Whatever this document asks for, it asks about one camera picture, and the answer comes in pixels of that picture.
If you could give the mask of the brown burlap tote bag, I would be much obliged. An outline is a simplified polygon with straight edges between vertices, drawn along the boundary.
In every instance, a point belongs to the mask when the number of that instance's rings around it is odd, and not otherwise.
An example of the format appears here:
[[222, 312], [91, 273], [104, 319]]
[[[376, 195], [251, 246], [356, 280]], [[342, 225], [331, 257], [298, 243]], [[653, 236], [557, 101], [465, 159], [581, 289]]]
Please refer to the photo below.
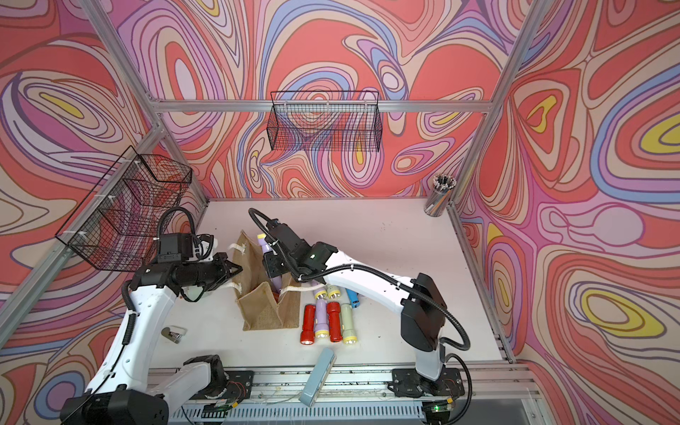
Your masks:
[[232, 279], [239, 287], [237, 306], [244, 331], [297, 329], [301, 322], [301, 291], [276, 295], [263, 266], [261, 247], [241, 231], [234, 244], [233, 263], [242, 271]]

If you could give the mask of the green flashlight row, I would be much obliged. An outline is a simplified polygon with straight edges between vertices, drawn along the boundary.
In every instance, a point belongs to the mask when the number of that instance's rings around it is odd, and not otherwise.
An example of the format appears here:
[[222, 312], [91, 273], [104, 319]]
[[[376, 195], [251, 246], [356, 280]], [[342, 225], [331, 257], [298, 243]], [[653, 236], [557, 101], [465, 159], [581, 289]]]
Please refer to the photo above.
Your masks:
[[346, 345], [354, 345], [358, 343], [356, 329], [352, 316], [352, 306], [348, 303], [341, 304], [341, 327], [343, 342]]
[[326, 290], [327, 290], [327, 296], [328, 296], [329, 299], [338, 299], [342, 296], [342, 292], [341, 292], [340, 288], [338, 288], [335, 285], [330, 285], [330, 284], [327, 285]]

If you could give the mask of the blue flashlight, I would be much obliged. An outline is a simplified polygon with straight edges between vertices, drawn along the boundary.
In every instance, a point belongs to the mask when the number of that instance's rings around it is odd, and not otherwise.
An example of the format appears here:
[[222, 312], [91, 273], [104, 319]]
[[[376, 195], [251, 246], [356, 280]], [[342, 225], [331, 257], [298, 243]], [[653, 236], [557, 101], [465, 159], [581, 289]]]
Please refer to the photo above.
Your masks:
[[352, 308], [358, 308], [361, 305], [361, 301], [359, 300], [359, 294], [357, 292], [347, 289], [346, 294]]

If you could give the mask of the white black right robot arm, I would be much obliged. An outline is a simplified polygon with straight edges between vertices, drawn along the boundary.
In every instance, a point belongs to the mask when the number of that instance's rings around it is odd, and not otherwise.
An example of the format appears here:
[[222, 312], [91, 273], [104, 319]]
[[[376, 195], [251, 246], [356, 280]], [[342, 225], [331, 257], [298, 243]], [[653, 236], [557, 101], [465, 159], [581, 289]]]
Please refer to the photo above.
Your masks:
[[266, 243], [264, 255], [269, 277], [289, 274], [296, 283], [320, 283], [357, 292], [400, 317], [400, 336], [416, 353], [415, 371], [423, 379], [437, 382], [446, 364], [448, 345], [467, 352], [471, 341], [427, 274], [396, 276], [354, 260], [336, 246], [324, 242], [308, 244], [287, 224], [256, 208], [248, 214]]

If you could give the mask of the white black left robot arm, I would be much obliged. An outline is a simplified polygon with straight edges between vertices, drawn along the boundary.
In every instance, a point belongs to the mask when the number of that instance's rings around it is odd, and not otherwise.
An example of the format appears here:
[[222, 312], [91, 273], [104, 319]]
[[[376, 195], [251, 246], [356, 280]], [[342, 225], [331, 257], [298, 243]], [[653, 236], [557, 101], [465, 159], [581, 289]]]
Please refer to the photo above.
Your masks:
[[192, 397], [219, 398], [228, 389], [217, 354], [188, 359], [161, 384], [148, 384], [152, 355], [175, 302], [197, 303], [243, 270], [216, 251], [214, 237], [197, 234], [183, 207], [161, 215], [156, 242], [152, 260], [123, 283], [126, 315], [83, 395], [63, 405], [61, 423], [166, 424]]

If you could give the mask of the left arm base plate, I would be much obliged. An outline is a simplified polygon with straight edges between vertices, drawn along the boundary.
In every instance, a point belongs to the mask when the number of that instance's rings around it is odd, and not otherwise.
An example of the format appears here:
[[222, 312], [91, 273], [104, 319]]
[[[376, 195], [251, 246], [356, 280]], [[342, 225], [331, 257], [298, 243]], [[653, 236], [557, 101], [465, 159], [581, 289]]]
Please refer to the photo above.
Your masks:
[[219, 391], [210, 391], [204, 394], [203, 398], [237, 402], [251, 398], [255, 376], [252, 370], [227, 370], [225, 375], [225, 386]]

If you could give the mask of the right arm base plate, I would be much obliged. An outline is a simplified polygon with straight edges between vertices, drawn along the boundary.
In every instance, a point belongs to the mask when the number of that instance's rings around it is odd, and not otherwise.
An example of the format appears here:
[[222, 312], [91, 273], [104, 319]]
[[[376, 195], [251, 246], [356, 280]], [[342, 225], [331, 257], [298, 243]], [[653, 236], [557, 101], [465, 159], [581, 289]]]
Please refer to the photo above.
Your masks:
[[456, 400], [466, 394], [458, 368], [443, 368], [435, 381], [419, 375], [414, 368], [395, 368], [387, 389], [396, 397], [446, 397]]

